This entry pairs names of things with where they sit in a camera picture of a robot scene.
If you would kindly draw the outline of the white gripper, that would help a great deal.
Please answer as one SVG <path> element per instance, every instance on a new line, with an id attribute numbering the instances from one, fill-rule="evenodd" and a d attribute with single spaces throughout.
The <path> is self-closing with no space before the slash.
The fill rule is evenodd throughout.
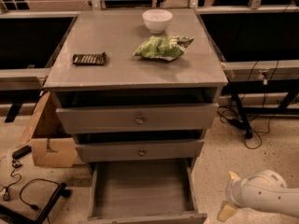
<path id="1" fill-rule="evenodd" d="M 221 204 L 221 209 L 218 213 L 217 220 L 220 222 L 227 221 L 230 217 L 236 214 L 237 208 L 242 208 L 241 202 L 241 180 L 240 176 L 233 172 L 229 172 L 232 180 L 227 183 L 225 189 L 226 201 Z"/>

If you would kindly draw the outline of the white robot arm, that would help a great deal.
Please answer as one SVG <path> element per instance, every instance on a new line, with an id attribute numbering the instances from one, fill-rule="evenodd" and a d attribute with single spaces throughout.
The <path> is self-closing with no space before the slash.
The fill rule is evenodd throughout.
<path id="1" fill-rule="evenodd" d="M 288 188 L 278 173 L 264 170 L 241 178 L 230 171 L 229 176 L 230 181 L 225 189 L 226 200 L 221 204 L 218 221 L 225 222 L 241 208 L 299 217 L 299 188 Z"/>

